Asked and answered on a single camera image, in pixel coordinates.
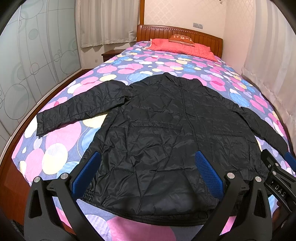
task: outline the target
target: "curtain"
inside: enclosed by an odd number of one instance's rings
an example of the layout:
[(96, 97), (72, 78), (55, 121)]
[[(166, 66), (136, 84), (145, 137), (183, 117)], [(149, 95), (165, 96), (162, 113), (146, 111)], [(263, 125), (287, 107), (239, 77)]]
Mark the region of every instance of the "curtain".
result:
[(134, 42), (138, 13), (139, 0), (81, 1), (81, 47)]
[(273, 2), (254, 3), (253, 39), (242, 72), (277, 109), (296, 152), (296, 35)]

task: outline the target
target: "wall outlet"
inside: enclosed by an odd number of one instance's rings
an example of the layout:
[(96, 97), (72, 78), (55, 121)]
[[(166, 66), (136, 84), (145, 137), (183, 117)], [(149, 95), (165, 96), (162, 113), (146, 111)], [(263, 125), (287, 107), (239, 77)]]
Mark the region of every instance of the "wall outlet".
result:
[(193, 27), (203, 29), (203, 25), (199, 23), (193, 23)]

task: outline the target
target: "nightstand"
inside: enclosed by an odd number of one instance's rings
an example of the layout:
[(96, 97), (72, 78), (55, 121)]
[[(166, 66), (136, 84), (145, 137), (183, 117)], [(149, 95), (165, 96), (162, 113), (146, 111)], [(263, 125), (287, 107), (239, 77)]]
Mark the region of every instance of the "nightstand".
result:
[(113, 58), (114, 56), (122, 53), (125, 49), (114, 49), (114, 50), (110, 50), (106, 53), (102, 53), (103, 56), (103, 61), (106, 62), (107, 60)]

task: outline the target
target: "sliding wardrobe door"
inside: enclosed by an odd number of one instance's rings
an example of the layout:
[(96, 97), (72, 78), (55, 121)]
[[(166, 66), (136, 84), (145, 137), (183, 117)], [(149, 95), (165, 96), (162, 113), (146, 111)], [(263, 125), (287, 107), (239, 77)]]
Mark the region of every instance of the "sliding wardrobe door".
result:
[(81, 68), (75, 0), (27, 0), (2, 32), (0, 53), (2, 150), (37, 102)]

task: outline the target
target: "black jacket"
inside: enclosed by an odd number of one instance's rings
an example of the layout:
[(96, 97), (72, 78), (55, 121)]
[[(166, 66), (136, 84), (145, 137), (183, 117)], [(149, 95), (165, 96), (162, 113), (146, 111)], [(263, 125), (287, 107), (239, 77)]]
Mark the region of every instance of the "black jacket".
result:
[(284, 155), (284, 139), (253, 111), (199, 80), (168, 73), (130, 86), (111, 80), (37, 115), (37, 135), (109, 111), (81, 161), (102, 162), (83, 200), (156, 225), (203, 224), (218, 200), (194, 163), (206, 159), (244, 180), (267, 177), (254, 134)]

